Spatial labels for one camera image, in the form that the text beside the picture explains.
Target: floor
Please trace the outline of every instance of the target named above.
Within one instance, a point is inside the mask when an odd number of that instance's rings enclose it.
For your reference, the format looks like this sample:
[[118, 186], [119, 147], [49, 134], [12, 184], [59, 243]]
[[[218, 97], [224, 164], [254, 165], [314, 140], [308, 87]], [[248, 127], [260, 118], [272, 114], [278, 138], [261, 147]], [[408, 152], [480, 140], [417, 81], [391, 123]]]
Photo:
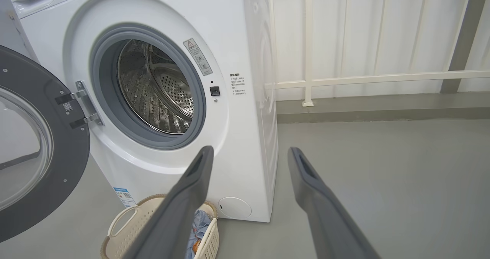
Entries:
[[[219, 219], [217, 259], [316, 258], [286, 153], [303, 150], [383, 258], [490, 254], [490, 120], [282, 124], [271, 222]], [[123, 209], [90, 159], [70, 197], [0, 258], [98, 258]]]

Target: blue clothing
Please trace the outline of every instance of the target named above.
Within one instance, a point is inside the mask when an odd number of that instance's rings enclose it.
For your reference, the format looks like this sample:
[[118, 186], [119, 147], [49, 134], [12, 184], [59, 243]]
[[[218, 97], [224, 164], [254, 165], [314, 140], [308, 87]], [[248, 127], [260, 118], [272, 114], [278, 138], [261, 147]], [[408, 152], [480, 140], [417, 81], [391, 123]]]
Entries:
[[205, 211], [196, 210], [194, 213], [194, 222], [192, 223], [191, 235], [189, 236], [189, 242], [187, 243], [187, 251], [185, 254], [186, 259], [194, 259], [196, 254], [194, 254], [192, 246], [198, 239], [203, 239], [210, 223], [211, 219]]

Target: metal railing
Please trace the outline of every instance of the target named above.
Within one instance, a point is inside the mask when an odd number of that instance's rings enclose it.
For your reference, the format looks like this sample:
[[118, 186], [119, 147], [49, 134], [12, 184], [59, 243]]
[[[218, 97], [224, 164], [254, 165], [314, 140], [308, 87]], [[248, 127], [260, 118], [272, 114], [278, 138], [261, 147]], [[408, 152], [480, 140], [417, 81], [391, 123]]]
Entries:
[[462, 27], [464, 14], [468, 6], [469, 0], [465, 0], [461, 9], [461, 15], [457, 24], [457, 30], [454, 35], [452, 46], [449, 50], [449, 54], [446, 58], [446, 62], [443, 66], [443, 70], [440, 72], [424, 72], [413, 73], [413, 64], [417, 58], [418, 48], [420, 46], [420, 32], [423, 29], [424, 16], [426, 13], [427, 0], [422, 0], [420, 7], [420, 15], [418, 18], [418, 26], [415, 33], [415, 41], [413, 43], [412, 53], [410, 57], [408, 73], [403, 74], [378, 74], [379, 66], [379, 50], [384, 39], [385, 17], [387, 16], [387, 2], [389, 0], [383, 0], [383, 6], [381, 10], [380, 30], [378, 33], [378, 42], [376, 44], [376, 54], [374, 59], [374, 71], [373, 76], [358, 76], [358, 77], [345, 77], [345, 51], [346, 51], [346, 24], [350, 19], [350, 0], [346, 0], [345, 3], [345, 21], [343, 27], [343, 44], [341, 47], [341, 65], [339, 76], [334, 78], [325, 79], [313, 79], [313, 0], [305, 0], [305, 80], [301, 81], [283, 81], [275, 84], [276, 89], [288, 89], [288, 88], [305, 88], [305, 100], [303, 107], [313, 106], [312, 102], [312, 87], [314, 86], [329, 86], [329, 85], [347, 85], [347, 84], [359, 84], [359, 83], [380, 83], [380, 82], [392, 82], [392, 81], [419, 81], [419, 80], [444, 80], [444, 79], [463, 79], [463, 78], [490, 78], [490, 70], [464, 70], [464, 71], [449, 71], [449, 66], [453, 58], [456, 43]]

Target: warning sticker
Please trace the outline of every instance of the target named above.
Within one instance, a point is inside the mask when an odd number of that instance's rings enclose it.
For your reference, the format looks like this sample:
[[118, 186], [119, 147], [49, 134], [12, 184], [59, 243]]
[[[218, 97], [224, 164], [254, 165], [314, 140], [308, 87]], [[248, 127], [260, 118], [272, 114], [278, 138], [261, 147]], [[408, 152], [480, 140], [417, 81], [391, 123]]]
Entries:
[[199, 69], [201, 69], [203, 75], [208, 75], [213, 73], [213, 71], [211, 70], [208, 64], [208, 60], [206, 60], [206, 57], [204, 57], [203, 53], [201, 52], [201, 49], [198, 47], [194, 39], [191, 38], [187, 41], [184, 41], [184, 46], [187, 48], [189, 53], [192, 55], [192, 57], [198, 64]]
[[245, 77], [241, 76], [239, 73], [230, 74], [231, 78], [231, 92], [233, 95], [247, 94], [245, 92]]
[[131, 207], [133, 205], [136, 205], [136, 203], [133, 200], [133, 197], [131, 197], [127, 189], [118, 189], [115, 187], [114, 191], [116, 191], [119, 198], [121, 199], [121, 202], [124, 204], [125, 207]]

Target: metal hinge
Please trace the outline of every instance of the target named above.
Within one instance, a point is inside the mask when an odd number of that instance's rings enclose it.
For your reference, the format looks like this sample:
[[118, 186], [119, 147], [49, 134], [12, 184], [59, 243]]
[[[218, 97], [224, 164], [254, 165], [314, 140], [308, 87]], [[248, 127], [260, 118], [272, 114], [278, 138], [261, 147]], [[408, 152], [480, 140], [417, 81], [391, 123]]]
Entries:
[[77, 86], [78, 92], [69, 93], [55, 98], [56, 103], [58, 103], [58, 105], [66, 104], [70, 101], [79, 98], [80, 99], [79, 101], [81, 102], [82, 106], [87, 111], [88, 113], [87, 117], [73, 121], [72, 123], [70, 123], [70, 126], [75, 129], [91, 122], [95, 122], [100, 126], [104, 125], [102, 119], [100, 119], [99, 114], [97, 114], [97, 111], [93, 106], [93, 103], [90, 99], [90, 95], [87, 92], [83, 81], [77, 81], [75, 82], [75, 85]]

